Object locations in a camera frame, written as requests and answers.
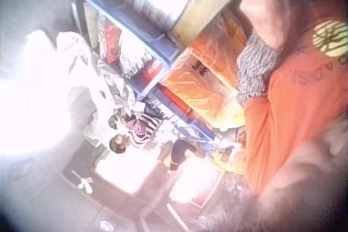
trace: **dark hair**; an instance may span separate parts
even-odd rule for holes
[[[123,139],[122,139],[121,144],[117,144],[117,143],[116,143],[116,139],[117,139],[119,136],[120,136],[120,135],[117,134],[117,135],[115,135],[115,136],[110,140],[109,147],[110,147],[111,151],[113,151],[114,153],[122,154],[122,153],[124,153],[124,152],[126,151],[126,145],[125,145]]]

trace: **gray hair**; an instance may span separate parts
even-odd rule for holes
[[[194,232],[257,232],[261,231],[257,197],[245,202],[228,200],[198,218]]]

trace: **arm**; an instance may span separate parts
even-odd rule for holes
[[[237,59],[237,101],[244,107],[247,146],[257,150],[269,142],[268,82],[288,36],[290,7],[288,0],[242,0],[240,8],[254,31]]]

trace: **hand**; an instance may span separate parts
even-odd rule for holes
[[[282,48],[290,29],[289,0],[242,0],[240,9],[268,46]]]

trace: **logo on shirt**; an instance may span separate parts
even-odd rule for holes
[[[314,29],[313,45],[329,57],[340,57],[347,52],[347,25],[329,20]]]

